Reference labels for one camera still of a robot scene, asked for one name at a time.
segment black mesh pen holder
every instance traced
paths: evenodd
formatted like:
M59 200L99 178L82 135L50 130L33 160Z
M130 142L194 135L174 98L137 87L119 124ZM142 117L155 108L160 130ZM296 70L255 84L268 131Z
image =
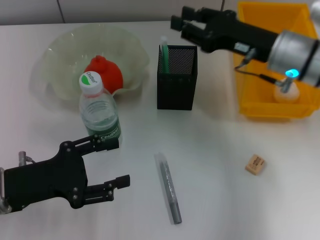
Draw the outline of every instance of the black mesh pen holder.
M169 73L164 73L159 47L157 109L192 110L198 75L196 46L168 45Z

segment pen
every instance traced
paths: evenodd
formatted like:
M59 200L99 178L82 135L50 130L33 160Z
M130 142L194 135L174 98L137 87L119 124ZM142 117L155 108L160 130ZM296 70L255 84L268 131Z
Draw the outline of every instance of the pen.
M162 179L163 179L163 183L166 191L166 196L168 198L173 222L174 224L180 224L182 223L182 218L181 218L178 200L177 200L177 196L174 188L174 183L171 178L168 162L164 157L161 157L159 163L160 163L161 175L162 175Z
M165 74L169 73L169 48L168 48L168 39L166 36L161 37L160 44L161 56L162 56L162 66L163 72Z

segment translucent bowl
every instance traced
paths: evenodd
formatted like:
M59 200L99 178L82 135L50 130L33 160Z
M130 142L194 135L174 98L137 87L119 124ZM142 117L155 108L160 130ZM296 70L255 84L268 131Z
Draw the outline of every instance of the translucent bowl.
M41 79L52 85L63 100L79 98L79 77L91 59L101 55L120 68L123 88L113 94L134 90L142 83L149 56L140 40L120 27L91 23L59 36L45 51L40 67Z

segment plastic bottle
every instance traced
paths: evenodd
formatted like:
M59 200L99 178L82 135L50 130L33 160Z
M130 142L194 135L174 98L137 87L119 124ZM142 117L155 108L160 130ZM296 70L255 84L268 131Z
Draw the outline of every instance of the plastic bottle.
M87 71L79 79L82 95L79 108L89 135L98 134L102 141L118 138L122 142L117 107L112 95L104 88L100 75Z

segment yellow bin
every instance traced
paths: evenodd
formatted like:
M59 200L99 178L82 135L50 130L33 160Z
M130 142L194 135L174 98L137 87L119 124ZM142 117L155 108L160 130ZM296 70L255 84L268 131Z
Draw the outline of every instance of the yellow bin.
M238 18L275 33L289 30L312 38L317 34L307 4L240 2ZM243 56L233 55L234 66L239 65ZM278 80L285 76L267 70L267 64L251 61L243 70L265 74ZM304 118L320 106L320 90L297 82L300 98L296 103L277 103L273 93L275 86L255 76L236 72L236 88L239 112L250 117Z

